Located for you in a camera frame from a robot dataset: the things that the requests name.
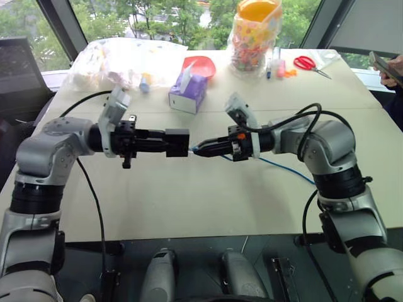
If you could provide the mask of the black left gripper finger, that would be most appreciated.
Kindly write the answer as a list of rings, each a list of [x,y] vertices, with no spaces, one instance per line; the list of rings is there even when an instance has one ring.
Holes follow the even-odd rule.
[[[162,130],[145,130],[136,129],[135,139],[136,140],[163,140],[166,132]]]
[[[169,144],[163,140],[137,140],[135,149],[137,152],[162,153],[166,152]]]

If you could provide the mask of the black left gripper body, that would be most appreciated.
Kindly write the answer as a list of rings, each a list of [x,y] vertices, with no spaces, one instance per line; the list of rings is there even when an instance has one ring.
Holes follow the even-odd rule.
[[[136,115],[130,115],[128,120],[121,120],[115,131],[111,133],[111,149],[123,159],[122,167],[131,168],[131,161],[137,156],[136,150]]]

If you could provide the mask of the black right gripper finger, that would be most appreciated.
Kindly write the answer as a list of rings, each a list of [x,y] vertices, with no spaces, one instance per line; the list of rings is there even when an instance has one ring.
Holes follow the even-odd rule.
[[[200,157],[221,157],[232,153],[229,148],[193,148],[193,153]]]
[[[197,148],[227,148],[230,145],[228,137],[209,138],[200,142]]]

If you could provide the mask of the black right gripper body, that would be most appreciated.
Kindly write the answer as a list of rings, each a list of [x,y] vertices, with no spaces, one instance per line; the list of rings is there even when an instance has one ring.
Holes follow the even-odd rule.
[[[228,138],[232,147],[232,161],[248,160],[253,154],[251,133],[240,126],[228,127]]]

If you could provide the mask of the bystander hand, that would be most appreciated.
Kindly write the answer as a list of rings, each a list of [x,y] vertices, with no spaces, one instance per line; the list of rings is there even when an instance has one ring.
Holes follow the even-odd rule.
[[[388,68],[393,70],[399,77],[402,77],[402,55],[398,55],[387,61]],[[391,78],[388,74],[380,72],[381,84],[388,89],[397,89],[400,87],[398,82]]]

